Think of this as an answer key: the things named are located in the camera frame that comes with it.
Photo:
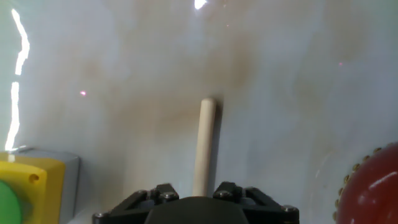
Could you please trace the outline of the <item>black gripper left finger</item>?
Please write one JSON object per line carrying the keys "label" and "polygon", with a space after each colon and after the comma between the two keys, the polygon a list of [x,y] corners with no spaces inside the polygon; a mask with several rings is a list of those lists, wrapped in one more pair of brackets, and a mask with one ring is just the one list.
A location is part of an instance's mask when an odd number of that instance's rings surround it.
{"label": "black gripper left finger", "polygon": [[171,184],[160,184],[150,190],[138,190],[110,211],[94,213],[92,224],[143,224],[157,205],[178,199],[179,195]]}

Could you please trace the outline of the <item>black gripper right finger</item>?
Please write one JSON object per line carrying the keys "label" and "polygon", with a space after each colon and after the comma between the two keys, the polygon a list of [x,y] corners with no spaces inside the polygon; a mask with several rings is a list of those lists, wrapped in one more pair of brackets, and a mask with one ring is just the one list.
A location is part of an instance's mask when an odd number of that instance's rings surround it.
{"label": "black gripper right finger", "polygon": [[233,202],[250,224],[299,224],[297,207],[281,205],[255,187],[242,188],[234,182],[222,182],[213,198]]}

